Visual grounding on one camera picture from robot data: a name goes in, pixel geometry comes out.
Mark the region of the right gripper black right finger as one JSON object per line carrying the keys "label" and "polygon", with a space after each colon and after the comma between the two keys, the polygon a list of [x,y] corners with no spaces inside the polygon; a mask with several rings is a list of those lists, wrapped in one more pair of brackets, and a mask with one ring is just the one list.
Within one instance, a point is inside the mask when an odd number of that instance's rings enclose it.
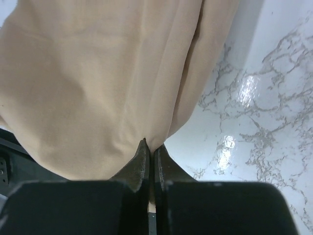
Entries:
{"label": "right gripper black right finger", "polygon": [[295,235],[281,192],[262,182],[197,181],[168,154],[154,152],[159,235]]}

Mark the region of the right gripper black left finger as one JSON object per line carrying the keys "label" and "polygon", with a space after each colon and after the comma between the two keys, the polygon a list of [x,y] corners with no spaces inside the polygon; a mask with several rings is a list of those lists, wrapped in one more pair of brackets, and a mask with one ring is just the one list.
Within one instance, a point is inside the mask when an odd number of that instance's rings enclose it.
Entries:
{"label": "right gripper black left finger", "polygon": [[3,235],[146,235],[149,157],[141,140],[134,157],[106,181],[29,181],[0,212]]}

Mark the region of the beige t shirt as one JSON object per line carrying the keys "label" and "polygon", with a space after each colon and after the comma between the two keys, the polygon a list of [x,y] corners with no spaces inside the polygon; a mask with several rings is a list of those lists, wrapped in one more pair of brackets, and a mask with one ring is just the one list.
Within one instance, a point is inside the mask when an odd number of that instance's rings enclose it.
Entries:
{"label": "beige t shirt", "polygon": [[0,30],[0,123],[69,180],[154,152],[204,90],[237,0],[20,0]]}

